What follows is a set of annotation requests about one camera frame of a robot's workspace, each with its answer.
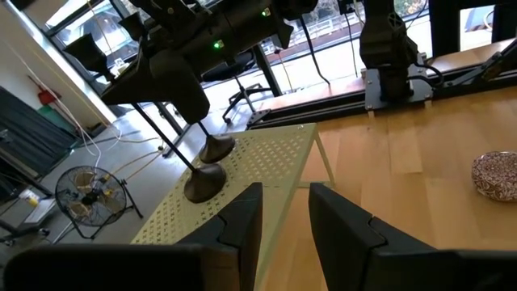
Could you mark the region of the black aluminium table frame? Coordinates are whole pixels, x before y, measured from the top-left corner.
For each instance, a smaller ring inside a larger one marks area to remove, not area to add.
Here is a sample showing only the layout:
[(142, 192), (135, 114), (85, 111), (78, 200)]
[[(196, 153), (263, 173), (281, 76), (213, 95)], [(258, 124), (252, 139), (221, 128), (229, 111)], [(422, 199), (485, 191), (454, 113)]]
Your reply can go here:
[(265, 129), (277, 126), (330, 120), (376, 110), (395, 108), (434, 99), (446, 99), (491, 91), (517, 84), (517, 39), (495, 52), (479, 65), (465, 66), (434, 76), (427, 76), (423, 64), (409, 69), (410, 86), (406, 97), (389, 101), (383, 94), (377, 70), (366, 73), (365, 88), (361, 91), (331, 96), (278, 109), (264, 109), (252, 114), (248, 129)]

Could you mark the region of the maroon floral candle tin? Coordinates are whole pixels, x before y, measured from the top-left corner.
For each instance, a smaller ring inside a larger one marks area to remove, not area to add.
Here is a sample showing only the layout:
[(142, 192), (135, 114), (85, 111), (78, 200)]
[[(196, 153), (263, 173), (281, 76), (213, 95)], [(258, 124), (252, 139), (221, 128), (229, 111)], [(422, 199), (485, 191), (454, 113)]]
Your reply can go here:
[(473, 160), (471, 178), (483, 196), (501, 202), (517, 202), (517, 152), (482, 154)]

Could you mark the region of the black curtain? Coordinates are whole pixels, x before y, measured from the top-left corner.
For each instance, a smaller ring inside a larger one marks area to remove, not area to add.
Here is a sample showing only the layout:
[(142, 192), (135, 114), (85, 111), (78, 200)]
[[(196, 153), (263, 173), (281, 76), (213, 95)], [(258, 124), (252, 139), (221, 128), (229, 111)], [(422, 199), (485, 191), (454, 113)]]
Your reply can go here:
[(0, 86), (0, 131), (7, 140), (0, 149), (19, 160), (37, 175), (47, 175), (78, 141), (75, 135), (52, 121)]

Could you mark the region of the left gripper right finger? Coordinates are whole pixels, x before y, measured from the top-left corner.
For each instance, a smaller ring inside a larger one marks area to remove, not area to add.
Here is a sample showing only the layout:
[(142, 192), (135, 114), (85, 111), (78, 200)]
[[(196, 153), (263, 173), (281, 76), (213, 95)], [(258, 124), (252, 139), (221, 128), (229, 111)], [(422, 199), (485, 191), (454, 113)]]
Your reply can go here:
[(517, 251), (436, 249), (322, 183), (309, 216), (329, 291), (517, 291)]

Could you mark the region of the red wall object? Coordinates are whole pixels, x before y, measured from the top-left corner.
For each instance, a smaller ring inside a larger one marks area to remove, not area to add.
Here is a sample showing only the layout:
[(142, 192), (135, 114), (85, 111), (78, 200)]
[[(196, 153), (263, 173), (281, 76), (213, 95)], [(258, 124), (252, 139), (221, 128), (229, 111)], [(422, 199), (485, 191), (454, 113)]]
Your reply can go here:
[(57, 99), (61, 98), (61, 95), (55, 91), (49, 91), (45, 89), (42, 85), (40, 85), (33, 77), (30, 75), (27, 76), (39, 89), (39, 93), (37, 94), (40, 102), (46, 106), (53, 102), (55, 102)]

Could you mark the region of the black office chair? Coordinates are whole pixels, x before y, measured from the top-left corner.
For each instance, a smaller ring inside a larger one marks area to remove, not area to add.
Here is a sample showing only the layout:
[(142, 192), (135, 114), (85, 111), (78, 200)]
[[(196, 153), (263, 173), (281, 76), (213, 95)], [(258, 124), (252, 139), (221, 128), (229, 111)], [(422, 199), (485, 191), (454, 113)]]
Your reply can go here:
[(234, 62), (230, 65), (223, 62), (214, 67), (213, 69), (207, 71), (202, 75), (202, 80), (204, 82), (215, 82), (215, 81), (224, 81), (227, 79), (234, 79), (239, 87), (239, 92), (232, 95), (229, 98), (229, 107), (225, 110), (223, 113), (223, 120), (226, 124), (231, 124), (232, 121), (230, 118), (227, 117), (227, 114), (230, 112), (231, 109), (235, 108), (239, 101), (244, 99), (248, 106), (250, 107), (250, 110), (255, 113), (256, 110), (253, 106), (253, 104), (250, 101), (249, 96), (254, 93), (262, 93), (265, 91), (270, 91), (271, 88), (263, 87), (259, 83), (256, 83), (252, 86), (244, 87), (239, 79), (238, 76), (245, 71), (251, 69), (256, 63), (255, 55), (252, 49), (248, 49), (243, 53), (238, 54)]

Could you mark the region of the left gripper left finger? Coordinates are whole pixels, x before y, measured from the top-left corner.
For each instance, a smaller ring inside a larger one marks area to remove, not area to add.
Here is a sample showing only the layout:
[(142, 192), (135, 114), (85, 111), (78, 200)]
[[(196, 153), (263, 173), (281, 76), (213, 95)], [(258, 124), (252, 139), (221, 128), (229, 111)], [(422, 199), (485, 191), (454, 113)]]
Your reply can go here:
[(172, 245), (62, 244), (12, 257), (4, 291), (252, 291), (263, 186), (252, 183)]

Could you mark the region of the pale green perforated metal shelf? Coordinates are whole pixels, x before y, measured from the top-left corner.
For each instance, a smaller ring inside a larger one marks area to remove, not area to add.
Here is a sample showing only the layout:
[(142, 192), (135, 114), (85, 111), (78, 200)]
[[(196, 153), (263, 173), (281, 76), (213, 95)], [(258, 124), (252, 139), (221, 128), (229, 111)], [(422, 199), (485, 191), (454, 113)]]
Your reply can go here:
[(314, 123), (249, 130), (232, 136), (235, 148), (221, 161), (227, 174), (222, 191), (207, 202), (191, 203), (183, 194), (191, 174), (185, 170), (132, 243), (172, 245), (212, 218), (250, 184), (259, 182), (263, 185), (263, 228), (254, 283), (258, 290), (295, 191), (312, 183), (301, 176), (313, 144), (318, 147), (328, 176), (322, 183), (332, 188), (334, 174)]

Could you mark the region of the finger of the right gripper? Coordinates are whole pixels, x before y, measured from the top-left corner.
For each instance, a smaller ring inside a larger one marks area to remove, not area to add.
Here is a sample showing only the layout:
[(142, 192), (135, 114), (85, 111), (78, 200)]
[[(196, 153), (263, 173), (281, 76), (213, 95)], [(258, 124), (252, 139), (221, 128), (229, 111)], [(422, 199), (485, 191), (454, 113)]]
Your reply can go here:
[(161, 96), (172, 102), (188, 124), (199, 123), (208, 115), (208, 97), (182, 56), (162, 50), (150, 58), (149, 66)]
[(105, 104), (124, 104), (161, 101), (162, 94), (158, 91), (150, 72), (148, 60), (135, 60), (118, 77), (116, 77), (104, 92), (101, 100)]

